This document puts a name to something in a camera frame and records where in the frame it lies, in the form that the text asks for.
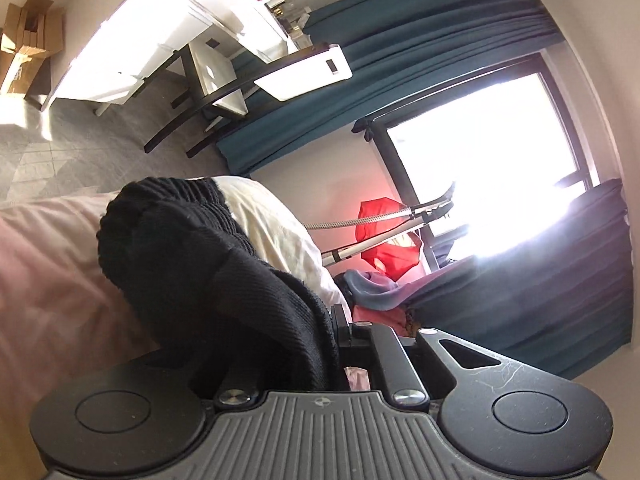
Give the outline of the black jacket with ribbed hem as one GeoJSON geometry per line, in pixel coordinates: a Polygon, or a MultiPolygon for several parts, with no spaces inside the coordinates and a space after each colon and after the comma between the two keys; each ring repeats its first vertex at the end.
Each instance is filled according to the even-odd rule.
{"type": "Polygon", "coordinates": [[[131,182],[96,238],[103,274],[160,346],[245,351],[277,390],[347,388],[329,308],[258,256],[214,180],[131,182]]]}

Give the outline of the pile of coloured clothes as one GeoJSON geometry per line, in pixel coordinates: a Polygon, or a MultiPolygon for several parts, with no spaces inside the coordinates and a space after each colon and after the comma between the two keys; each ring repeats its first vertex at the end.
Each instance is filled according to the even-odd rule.
{"type": "Polygon", "coordinates": [[[401,337],[416,332],[404,304],[421,284],[398,284],[384,273],[347,270],[334,278],[354,322],[382,324],[401,337]]]}

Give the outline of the teal right curtain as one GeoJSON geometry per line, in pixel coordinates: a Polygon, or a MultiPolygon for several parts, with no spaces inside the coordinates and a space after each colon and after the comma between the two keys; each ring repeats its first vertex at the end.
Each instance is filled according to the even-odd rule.
{"type": "Polygon", "coordinates": [[[448,266],[406,302],[443,330],[573,379],[631,341],[634,267],[621,180],[570,204],[534,240],[448,266]]]}

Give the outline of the teal curtain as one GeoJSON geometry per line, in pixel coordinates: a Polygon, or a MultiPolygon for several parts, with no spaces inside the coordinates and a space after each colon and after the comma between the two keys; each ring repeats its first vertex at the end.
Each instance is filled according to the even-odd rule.
{"type": "Polygon", "coordinates": [[[312,12],[307,30],[315,42],[341,46],[352,76],[220,140],[234,174],[413,93],[564,39],[540,0],[341,0],[312,12]]]}
{"type": "Polygon", "coordinates": [[[448,266],[406,302],[443,330],[573,379],[631,341],[634,267],[621,180],[570,204],[534,240],[448,266]]]}

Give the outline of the red garment on hanger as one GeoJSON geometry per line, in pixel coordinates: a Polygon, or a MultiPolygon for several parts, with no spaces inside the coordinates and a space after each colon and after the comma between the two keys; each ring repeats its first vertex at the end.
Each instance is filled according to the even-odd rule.
{"type": "MultiPolygon", "coordinates": [[[[378,214],[390,214],[404,209],[405,205],[388,197],[365,200],[360,203],[358,218],[369,218],[378,214]]],[[[408,218],[376,220],[360,224],[355,228],[357,242],[368,240],[378,234],[386,233],[408,222],[408,218]]],[[[372,268],[381,272],[394,282],[398,282],[407,272],[420,263],[423,242],[419,234],[408,232],[389,238],[385,242],[365,250],[360,257],[372,268]]]]}

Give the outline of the silver tripod stand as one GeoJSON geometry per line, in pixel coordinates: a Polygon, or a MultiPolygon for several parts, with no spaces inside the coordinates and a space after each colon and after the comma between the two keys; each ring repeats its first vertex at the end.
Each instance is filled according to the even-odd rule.
{"type": "Polygon", "coordinates": [[[356,228],[357,226],[372,226],[372,224],[383,221],[396,221],[396,226],[382,229],[381,232],[376,234],[367,235],[364,240],[360,240],[360,242],[322,252],[322,266],[334,266],[334,264],[360,255],[366,250],[389,242],[395,237],[405,235],[412,231],[419,231],[431,222],[446,216],[454,206],[453,197],[454,184],[450,185],[444,194],[426,203],[414,206],[401,206],[398,211],[384,212],[384,214],[375,214],[374,216],[366,218],[305,224],[305,229],[307,231],[325,231],[356,228]]]}

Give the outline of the teal left curtain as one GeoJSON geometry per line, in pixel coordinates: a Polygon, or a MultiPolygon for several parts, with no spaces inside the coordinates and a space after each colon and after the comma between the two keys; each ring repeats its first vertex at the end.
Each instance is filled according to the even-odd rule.
{"type": "Polygon", "coordinates": [[[341,0],[312,12],[307,30],[315,42],[341,46],[352,76],[220,140],[234,174],[413,93],[564,39],[540,0],[341,0]]]}

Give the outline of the white-backed dark chair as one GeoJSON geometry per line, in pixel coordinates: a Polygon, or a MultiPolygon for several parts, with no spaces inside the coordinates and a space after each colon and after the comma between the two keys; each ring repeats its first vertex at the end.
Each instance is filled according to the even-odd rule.
{"type": "Polygon", "coordinates": [[[193,93],[190,107],[155,133],[144,144],[143,149],[146,154],[151,153],[168,136],[207,107],[213,107],[215,115],[227,121],[224,128],[218,131],[220,134],[226,134],[267,114],[270,110],[275,110],[288,100],[336,84],[351,76],[352,71],[341,47],[337,44],[322,42],[318,46],[303,48],[264,64],[242,77],[236,77],[215,91],[193,93]],[[221,100],[235,93],[239,93],[241,102],[245,103],[246,98],[257,90],[265,91],[271,96],[271,100],[254,110],[234,112],[219,104],[221,100]]]}

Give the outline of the pastel tie-dye bed cover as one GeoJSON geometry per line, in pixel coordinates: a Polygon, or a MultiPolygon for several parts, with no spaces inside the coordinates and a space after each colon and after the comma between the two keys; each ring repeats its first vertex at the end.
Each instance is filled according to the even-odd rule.
{"type": "MultiPolygon", "coordinates": [[[[327,306],[346,302],[310,234],[277,196],[250,179],[212,181],[260,258],[302,280],[327,306]]],[[[154,348],[98,263],[96,232],[114,197],[67,196],[2,208],[2,478],[43,476],[28,423],[47,393],[154,348]]]]}

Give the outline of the white dressing table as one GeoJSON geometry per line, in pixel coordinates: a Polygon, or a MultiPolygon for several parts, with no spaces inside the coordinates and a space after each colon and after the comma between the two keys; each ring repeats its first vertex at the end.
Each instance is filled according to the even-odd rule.
{"type": "Polygon", "coordinates": [[[175,51],[206,30],[270,63],[310,44],[298,27],[280,23],[273,0],[70,0],[64,49],[51,63],[55,100],[102,105],[129,100],[175,51]]]}

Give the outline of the cardboard box on floor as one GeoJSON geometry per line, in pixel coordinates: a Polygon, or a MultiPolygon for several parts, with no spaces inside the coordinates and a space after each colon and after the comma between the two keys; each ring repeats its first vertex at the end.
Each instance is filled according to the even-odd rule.
{"type": "Polygon", "coordinates": [[[1,93],[26,94],[45,60],[64,48],[64,9],[51,0],[10,3],[1,35],[1,93]]]}

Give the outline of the dark window frame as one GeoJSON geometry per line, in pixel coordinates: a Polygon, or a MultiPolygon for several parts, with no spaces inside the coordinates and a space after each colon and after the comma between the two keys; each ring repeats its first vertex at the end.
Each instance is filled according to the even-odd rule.
{"type": "Polygon", "coordinates": [[[378,149],[404,204],[450,194],[448,214],[421,231],[431,269],[532,240],[596,182],[539,53],[416,92],[352,131],[378,149]]]}

